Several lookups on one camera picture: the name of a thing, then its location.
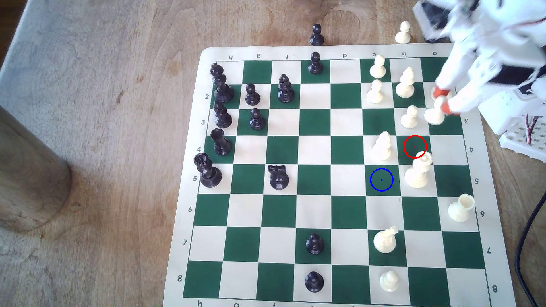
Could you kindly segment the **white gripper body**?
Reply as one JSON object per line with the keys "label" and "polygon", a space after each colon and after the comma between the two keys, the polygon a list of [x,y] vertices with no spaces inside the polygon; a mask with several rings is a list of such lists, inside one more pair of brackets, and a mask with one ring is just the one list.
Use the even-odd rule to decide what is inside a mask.
{"label": "white gripper body", "polygon": [[492,82],[523,86],[545,76],[545,1],[454,1],[448,34],[473,44],[474,59],[494,59]]}

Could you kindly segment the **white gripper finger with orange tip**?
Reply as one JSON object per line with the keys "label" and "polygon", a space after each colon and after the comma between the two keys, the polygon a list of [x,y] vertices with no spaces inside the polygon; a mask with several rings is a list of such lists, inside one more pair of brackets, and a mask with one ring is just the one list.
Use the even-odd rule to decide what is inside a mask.
{"label": "white gripper finger with orange tip", "polygon": [[468,73],[473,64],[473,44],[455,42],[453,49],[435,80],[433,99],[447,96]]}
{"label": "white gripper finger with orange tip", "polygon": [[503,91],[503,85],[492,82],[502,71],[502,64],[494,59],[474,59],[466,76],[468,82],[441,105],[444,114],[468,112]]}

